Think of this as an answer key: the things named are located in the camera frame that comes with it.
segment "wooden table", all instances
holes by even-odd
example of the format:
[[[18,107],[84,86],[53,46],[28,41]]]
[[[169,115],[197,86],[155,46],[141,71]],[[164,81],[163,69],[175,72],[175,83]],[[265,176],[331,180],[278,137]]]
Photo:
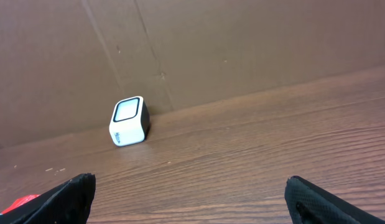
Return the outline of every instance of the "wooden table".
[[[133,146],[104,127],[1,149],[0,211],[84,172],[90,223],[291,223],[292,175],[385,220],[385,66],[155,116]]]

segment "small white device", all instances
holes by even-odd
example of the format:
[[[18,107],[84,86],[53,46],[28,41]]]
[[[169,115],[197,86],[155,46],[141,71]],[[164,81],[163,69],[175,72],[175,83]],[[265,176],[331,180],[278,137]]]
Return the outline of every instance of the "small white device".
[[[109,133],[117,146],[145,140],[149,130],[149,113],[144,99],[135,96],[119,101],[112,114]]]

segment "device screen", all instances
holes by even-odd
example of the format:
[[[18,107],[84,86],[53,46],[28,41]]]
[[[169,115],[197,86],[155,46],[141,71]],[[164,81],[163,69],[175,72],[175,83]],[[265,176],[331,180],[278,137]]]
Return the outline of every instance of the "device screen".
[[[137,114],[139,98],[134,98],[120,102],[116,108],[114,121],[133,118]]]

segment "cube-shaped device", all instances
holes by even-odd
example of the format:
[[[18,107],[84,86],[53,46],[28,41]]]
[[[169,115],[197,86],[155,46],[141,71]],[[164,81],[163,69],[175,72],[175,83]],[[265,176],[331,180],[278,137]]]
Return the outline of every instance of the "cube-shaped device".
[[[109,133],[115,145],[127,146],[145,140],[149,125],[149,113],[144,99],[135,96],[116,104]]]

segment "wall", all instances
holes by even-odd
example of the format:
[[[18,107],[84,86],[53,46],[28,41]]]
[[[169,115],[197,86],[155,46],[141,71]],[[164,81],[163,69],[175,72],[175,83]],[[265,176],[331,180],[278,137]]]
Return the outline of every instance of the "wall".
[[[0,0],[0,147],[385,63],[385,0]]]

